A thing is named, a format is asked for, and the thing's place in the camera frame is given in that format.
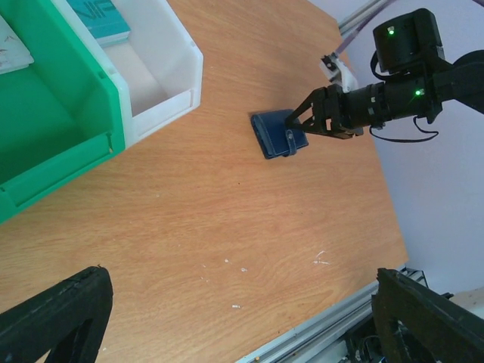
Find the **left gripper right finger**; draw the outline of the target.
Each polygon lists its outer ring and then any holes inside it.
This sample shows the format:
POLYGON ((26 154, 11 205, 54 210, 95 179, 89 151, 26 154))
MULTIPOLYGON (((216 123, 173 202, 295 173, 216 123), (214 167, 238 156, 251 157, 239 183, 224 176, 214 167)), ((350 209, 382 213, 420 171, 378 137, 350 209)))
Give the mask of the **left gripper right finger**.
POLYGON ((387 362, 482 362, 483 319, 394 269, 371 297, 387 362))

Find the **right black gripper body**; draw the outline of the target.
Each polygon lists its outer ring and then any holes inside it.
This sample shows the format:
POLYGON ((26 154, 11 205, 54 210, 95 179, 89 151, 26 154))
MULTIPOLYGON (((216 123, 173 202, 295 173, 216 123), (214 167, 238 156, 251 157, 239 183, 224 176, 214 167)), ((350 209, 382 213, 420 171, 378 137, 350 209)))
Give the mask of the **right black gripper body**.
POLYGON ((316 118, 321 121, 324 136, 350 139, 364 134, 362 127, 352 126, 346 111, 346 93, 339 85, 330 85, 315 90, 318 105, 316 118))

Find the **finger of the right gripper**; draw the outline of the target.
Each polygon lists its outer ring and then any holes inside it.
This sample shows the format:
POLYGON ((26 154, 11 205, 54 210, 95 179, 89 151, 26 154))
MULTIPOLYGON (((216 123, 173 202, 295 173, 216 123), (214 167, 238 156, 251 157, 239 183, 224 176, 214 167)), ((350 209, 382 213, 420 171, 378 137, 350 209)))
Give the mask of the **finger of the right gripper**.
POLYGON ((294 127, 296 119, 303 115, 306 111, 311 111, 311 116, 315 115, 313 110, 316 107, 317 113, 321 114, 321 108, 325 98, 325 87, 313 90, 307 98, 285 119, 286 127, 294 127))
POLYGON ((340 136, 338 132, 335 132, 332 129, 327 129, 325 120, 323 122, 319 122, 319 121, 314 121, 313 119, 307 119, 306 121, 302 122, 299 125, 299 128, 305 133, 309 133, 313 135, 320 135, 320 136, 327 136, 327 137, 340 136))

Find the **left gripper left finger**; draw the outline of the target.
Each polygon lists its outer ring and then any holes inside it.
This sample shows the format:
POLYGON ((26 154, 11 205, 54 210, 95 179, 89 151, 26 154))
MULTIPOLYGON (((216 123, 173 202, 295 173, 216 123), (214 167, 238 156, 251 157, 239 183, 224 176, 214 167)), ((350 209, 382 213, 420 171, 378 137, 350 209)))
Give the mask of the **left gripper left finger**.
POLYGON ((1 361, 94 362, 112 308, 108 270, 85 268, 1 313, 1 361))

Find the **blue card holder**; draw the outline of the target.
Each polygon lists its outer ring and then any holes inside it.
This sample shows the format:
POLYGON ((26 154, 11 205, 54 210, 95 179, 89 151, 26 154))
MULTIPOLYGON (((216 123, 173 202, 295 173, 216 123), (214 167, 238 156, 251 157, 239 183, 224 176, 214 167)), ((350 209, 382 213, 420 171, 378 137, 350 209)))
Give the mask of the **blue card holder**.
POLYGON ((267 160, 293 156, 309 145, 305 132, 285 126, 285 119, 292 112, 291 109, 273 110, 250 117, 256 139, 267 160))

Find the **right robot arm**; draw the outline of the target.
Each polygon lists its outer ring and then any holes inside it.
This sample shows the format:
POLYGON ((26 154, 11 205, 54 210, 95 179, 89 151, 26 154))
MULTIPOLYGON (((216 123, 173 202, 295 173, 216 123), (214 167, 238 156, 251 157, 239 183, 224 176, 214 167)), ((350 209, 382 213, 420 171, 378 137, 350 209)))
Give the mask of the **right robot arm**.
POLYGON ((317 88, 286 119, 288 129, 349 139, 363 129, 381 129, 394 119, 432 123, 446 101, 483 111, 483 52, 453 64, 445 59, 434 14, 419 8, 377 26, 371 70, 378 83, 344 92, 339 85, 317 88))

